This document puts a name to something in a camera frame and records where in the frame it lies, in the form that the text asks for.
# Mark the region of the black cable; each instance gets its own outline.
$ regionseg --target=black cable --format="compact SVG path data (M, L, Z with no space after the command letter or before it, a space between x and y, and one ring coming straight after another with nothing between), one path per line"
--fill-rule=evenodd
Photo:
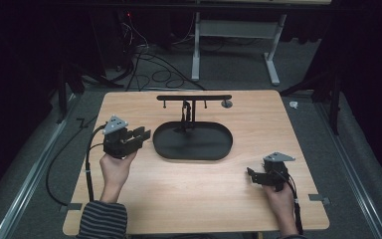
M217 38L212 38L212 37L209 37L209 38L205 38L205 40L213 40L215 43L214 44L211 44L211 45L215 45L215 44L220 44L220 46L218 46L216 49L214 50L207 50L207 49L204 49L203 45L200 44L200 49L201 51L204 51L204 52L218 52L220 51L224 46L225 46L225 42L224 41L216 41Z
M130 60L128 62L128 65L126 66L126 69L125 71L119 75L118 77L115 77L114 79L110 80L111 82L117 82L117 81L120 81L120 80L123 80L125 79L128 75L130 75L132 73L132 71L134 70L134 64L132 63L132 60Z
M139 77L147 79L147 82L142 87L139 85ZM137 87L139 92L141 92L141 90L143 90L146 86L148 86L148 84L150 84L150 78L145 75L135 75L135 78L137 80Z
M135 76L135 74L136 74L136 72L137 72L137 69L138 69L138 61L140 60L140 56L141 56L141 54L142 54L142 51L140 51L140 52L138 53L138 57L137 57L137 59L136 59L136 61L135 61L135 68L134 68L134 71L133 71L133 73L132 73L131 78L129 79L128 85L127 85L126 88L125 88L125 91L126 91L126 92L127 92L127 91L129 90L129 88L131 87L132 79L134 78L134 76Z
M200 90L202 91L207 91L203 86L189 80L187 77L185 77L178 69L176 69L174 66L172 66L170 63L168 63L167 61L165 61L164 59L160 58L160 57L157 57L157 56L154 56L154 55L151 55L151 54L143 54L143 56L151 56L155 59L158 59L164 63L166 63L169 67L171 67L184 81L188 82L188 83L191 83L192 85L198 87Z
M297 194L296 194L296 185L293 181L293 178L289 175L291 181L292 181L292 184L290 184L290 182L284 178L283 175L281 175L279 172L277 171L274 171L283 181L285 181L287 183L287 185L290 187L290 190L292 191L292 195L293 195L293 212L295 214L295 226L296 226L296 229L299 233L299 235L303 235L303 228L302 228L302 222L300 220L300 206L299 206L299 202L298 202L298 199L297 199Z
M180 43L174 43L172 44L172 47L178 50L188 50L194 48L194 42L190 42L190 40L193 40L194 38L187 39L186 41L182 41Z
M90 137L89 140L89 145L87 147L87 153L86 153L86 181L87 181L87 188L89 190L89 200L94 201L95 200L95 194L93 193L93 182L92 182L92 171L90 170L90 150L92 149L92 142L93 139L95 138L95 135L98 131L101 129L104 129L105 125L100 125L98 128L93 131L92 136Z
M51 163L49 164L49 167L48 167L48 170L46 172L46 191L48 192L49 196L55 201L57 202L58 204L61 204L62 206L68 206L69 203L67 202L63 202L62 200L58 199L51 191L51 188L50 188L50 185L49 185L49 177L50 177L50 173L51 173L51 169L52 169L52 166L54 165L56 159L58 158L58 156L62 153L62 151L70 144L70 142L84 129L86 128L87 126L89 126L89 124L95 120L97 118L97 116L93 117L90 121L88 121L85 125L83 125L83 127L81 127L76 133L74 133L74 135L67 141L67 143L64 144L64 146L57 152L57 154L54 156L54 158L52 158L52 161Z
M90 148L90 150L92 150L94 147L97 147L97 146L100 146L100 145L103 145L103 143L101 142L101 143L98 143L98 144L93 145L93 146Z
M85 74L87 76L92 77L93 79L97 80L99 83L101 83L101 84L103 84L103 85L105 85L107 87L110 87L110 88L123 88L123 85L116 84L116 83L111 82L110 80L108 80L108 79L106 79L104 77L101 77L99 75L93 74L93 73L87 71L86 69L80 67L77 64L67 63L67 65L73 67L74 69L76 69L80 73L83 73L83 74Z
M176 72L171 72L169 71L169 69L167 69L165 66L162 66L164 67L166 70L161 70L161 71L157 71L157 72L154 72L152 75L151 75L151 79L154 81L154 82L157 82L157 83L163 83L165 82L165 86L166 88L168 89L178 89L180 87L182 87L185 83L185 80L181 78L181 76L176 73ZM156 74L159 74L159 73L168 73L169 75L166 77L166 79L164 80L156 80L155 79L155 75ZM179 79L171 79L172 78L172 75L176 75L179 77ZM176 81L181 81L181 83L178 85L178 86L170 86L173 82L176 82Z

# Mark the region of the black oval tray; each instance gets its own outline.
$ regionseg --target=black oval tray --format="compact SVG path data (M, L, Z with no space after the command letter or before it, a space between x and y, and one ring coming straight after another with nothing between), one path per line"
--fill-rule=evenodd
M156 152L170 159L218 160L231 150L231 132L216 122L196 121L194 128L181 129L180 121L169 121L153 134Z

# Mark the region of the desk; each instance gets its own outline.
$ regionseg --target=desk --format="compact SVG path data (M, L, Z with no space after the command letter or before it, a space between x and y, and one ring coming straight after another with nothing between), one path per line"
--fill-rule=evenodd
M310 4L325 5L330 4L331 0L217 0L216 2L235 2L235 3L265 3L273 4ZM200 79L200 36L217 37L239 37L239 38L263 38L271 39L271 49L264 53L264 59L268 68L272 85L278 86L280 80L273 62L273 57L285 26L286 14L281 14L277 22L241 22L241 21L222 21L222 20L202 20L200 13L195 14L195 34L194 34L194 54L192 61L191 79Z
M163 102L160 95L231 95L233 106L220 102L197 103L196 120L215 121L234 137L230 153L217 161L172 160L159 156L151 139L143 144L132 163L118 202L128 211L128 234L198 233L278 230L274 214L260 185L251 182L247 167L262 171L262 158L274 151L294 156L286 166L293 177L301 207L304 229L325 229L328 218L319 201L314 182L296 136L276 91L226 92L140 92L109 93L104 97L96 126L112 115L129 122L128 129L145 126L154 132L162 123L180 120L181 102ZM93 144L101 143L98 133ZM98 160L102 148L91 151L95 197L103 181ZM83 208L89 200L84 167L72 198L82 210L68 211L67 235L76 235Z

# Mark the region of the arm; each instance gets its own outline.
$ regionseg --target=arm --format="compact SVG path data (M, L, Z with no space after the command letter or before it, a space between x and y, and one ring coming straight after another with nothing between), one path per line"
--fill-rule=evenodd
M104 179L103 193L99 201L89 202L82 215L78 239L124 238L127 214L122 204L117 203L120 190L128 179L129 168L136 152L125 159L116 159L105 154L100 160Z
M263 186L272 211L275 213L278 220L279 230L281 231L281 238L305 238L298 235L293 217L293 195L287 183L284 183L284 189L275 192L273 186Z

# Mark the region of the dark background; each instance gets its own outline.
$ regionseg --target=dark background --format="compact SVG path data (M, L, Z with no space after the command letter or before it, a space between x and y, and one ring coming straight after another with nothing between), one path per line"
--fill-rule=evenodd
M342 91L382 165L382 1L333 4L365 11L335 18L315 13L289 14L282 40L299 38L303 44L322 39L305 79L341 64ZM119 36L116 22L101 16L107 15L77 12L67 16L64 12L44 11L36 2L0 2L0 178L51 110L49 98L57 88L63 60L96 73L125 60L114 57L123 56L118 53L124 50L122 41L114 40ZM149 42L169 48L170 33L183 37L191 15L142 11L133 12L133 17ZM186 26L180 24L183 20L188 20ZM149 27L149 21L151 26L158 26L157 31ZM102 31L97 34L96 24ZM70 29L78 34L70 36ZM113 51L104 48L107 44L112 45ZM346 60L343 65L341 56Z

